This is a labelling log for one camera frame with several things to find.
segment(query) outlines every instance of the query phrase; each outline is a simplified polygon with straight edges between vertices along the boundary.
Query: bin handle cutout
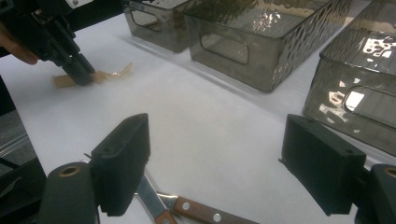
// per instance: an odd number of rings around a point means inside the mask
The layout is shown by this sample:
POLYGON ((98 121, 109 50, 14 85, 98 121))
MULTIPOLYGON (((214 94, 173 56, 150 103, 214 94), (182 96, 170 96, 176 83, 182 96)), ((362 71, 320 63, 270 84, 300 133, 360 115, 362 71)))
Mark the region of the bin handle cutout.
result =
POLYGON ((248 45, 223 35, 216 35, 208 31, 200 33, 203 49, 218 54, 237 63, 248 63, 248 45))
POLYGON ((368 87, 354 87, 346 96, 346 111, 396 129, 396 95, 368 87))
POLYGON ((161 31, 160 21, 155 15, 137 9, 131 9, 131 16, 136 25, 155 32, 161 31))

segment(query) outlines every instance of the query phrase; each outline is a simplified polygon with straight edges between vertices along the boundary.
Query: black mechanical part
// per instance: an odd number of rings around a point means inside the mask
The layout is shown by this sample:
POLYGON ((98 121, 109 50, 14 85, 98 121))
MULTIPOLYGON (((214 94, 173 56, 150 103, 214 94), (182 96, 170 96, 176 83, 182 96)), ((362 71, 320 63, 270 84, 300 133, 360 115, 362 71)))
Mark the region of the black mechanical part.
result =
POLYGON ((37 0, 41 10, 51 16, 67 15, 73 8, 71 8, 64 0, 37 0))
POLYGON ((123 13, 123 0, 93 0, 65 15, 74 31, 105 21, 123 13))
POLYGON ((288 115, 281 161, 326 215, 348 214, 365 154, 312 119, 288 115))
POLYGON ((98 223, 99 205, 110 217, 122 216, 149 155, 148 114, 125 119, 92 151, 90 163, 69 163, 49 174, 37 223, 98 223))
POLYGON ((374 165, 369 183, 379 223, 396 224, 396 166, 374 165))
POLYGON ((49 174, 37 224, 95 224, 98 218, 89 164, 72 162, 49 174))
POLYGON ((31 0, 1 1, 6 4, 0 7, 0 20, 29 50, 41 60, 61 66, 78 85, 92 82, 94 69, 79 53, 75 34, 64 16, 48 15, 31 0))
POLYGON ((280 160, 330 214, 348 214, 356 224, 396 224, 396 167, 364 169, 365 154, 313 119, 288 115, 280 160))
POLYGON ((47 177, 37 158, 2 175, 0 223, 34 223, 46 181, 47 177))
POLYGON ((149 160, 149 117, 125 119, 92 152, 96 199, 108 216, 122 216, 149 160))
POLYGON ((0 76, 0 116, 3 116, 13 110, 15 110, 14 102, 12 102, 11 96, 7 90, 6 84, 3 81, 3 78, 0 76))

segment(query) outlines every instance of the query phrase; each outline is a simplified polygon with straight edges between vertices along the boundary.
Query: metal bolt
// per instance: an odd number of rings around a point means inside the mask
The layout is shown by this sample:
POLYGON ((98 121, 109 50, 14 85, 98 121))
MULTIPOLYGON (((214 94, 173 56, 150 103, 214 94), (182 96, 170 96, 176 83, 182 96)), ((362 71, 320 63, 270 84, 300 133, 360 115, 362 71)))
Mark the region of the metal bolt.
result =
POLYGON ((189 203, 183 203, 183 209, 184 210, 188 210, 190 208, 190 204, 189 203))
POLYGON ((215 220, 215 222, 220 222, 221 221, 221 215, 220 214, 215 214, 213 216, 213 220, 215 220))

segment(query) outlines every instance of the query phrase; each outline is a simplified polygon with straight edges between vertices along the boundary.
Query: metal blade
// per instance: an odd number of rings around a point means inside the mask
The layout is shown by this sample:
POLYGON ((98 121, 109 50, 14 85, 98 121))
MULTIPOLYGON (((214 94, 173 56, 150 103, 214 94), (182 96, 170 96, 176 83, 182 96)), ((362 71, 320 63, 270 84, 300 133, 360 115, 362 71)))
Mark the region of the metal blade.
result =
POLYGON ((145 175, 143 175, 137 187, 137 194, 154 218, 155 223, 177 224, 171 212, 166 208, 165 204, 163 204, 163 201, 157 195, 157 192, 145 175))
POLYGON ((157 192, 157 195, 160 197, 161 201, 163 201, 166 207, 173 212, 178 196, 161 192, 157 192))

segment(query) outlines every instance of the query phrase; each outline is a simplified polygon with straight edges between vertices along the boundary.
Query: robotic arm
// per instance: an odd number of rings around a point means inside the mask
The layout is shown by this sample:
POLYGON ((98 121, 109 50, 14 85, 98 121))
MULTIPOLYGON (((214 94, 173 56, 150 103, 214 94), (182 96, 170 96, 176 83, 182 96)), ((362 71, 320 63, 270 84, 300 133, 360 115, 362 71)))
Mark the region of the robotic arm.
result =
POLYGON ((74 42, 74 30, 121 13, 120 0, 0 0, 0 21, 7 29, 81 86, 92 82, 90 73, 95 70, 74 42))

